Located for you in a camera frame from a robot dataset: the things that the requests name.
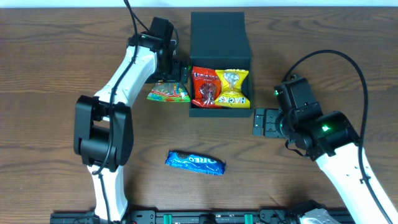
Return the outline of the green gummy candy bag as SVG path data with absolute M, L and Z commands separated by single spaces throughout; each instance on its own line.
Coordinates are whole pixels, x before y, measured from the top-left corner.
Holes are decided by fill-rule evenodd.
M 188 91 L 185 85 L 181 83 L 156 83 L 147 99 L 172 103 L 190 102 Z

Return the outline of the yellow Hacks candy bag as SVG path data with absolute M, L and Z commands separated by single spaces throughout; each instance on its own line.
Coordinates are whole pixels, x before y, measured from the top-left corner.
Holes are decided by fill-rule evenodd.
M 249 72 L 247 70 L 215 70 L 221 82 L 221 92 L 215 105 L 227 108 L 250 108 L 250 101 L 242 93 L 242 84 Z

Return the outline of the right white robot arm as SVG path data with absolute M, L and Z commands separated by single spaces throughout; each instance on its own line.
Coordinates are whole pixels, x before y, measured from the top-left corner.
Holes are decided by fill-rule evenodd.
M 397 223 L 397 210 L 374 175 L 347 117 L 323 114 L 304 78 L 275 86 L 282 117 L 277 130 L 303 149 L 338 191 L 356 223 Z

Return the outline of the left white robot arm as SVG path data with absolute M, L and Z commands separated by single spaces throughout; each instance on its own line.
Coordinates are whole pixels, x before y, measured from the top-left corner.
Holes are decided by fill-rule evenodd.
M 134 143 L 132 106 L 146 83 L 187 82 L 188 65 L 174 58 L 178 34 L 167 19 L 127 40 L 126 54 L 109 82 L 75 105 L 73 149 L 94 183 L 96 207 L 73 223 L 120 223 L 127 211 L 124 165 Z

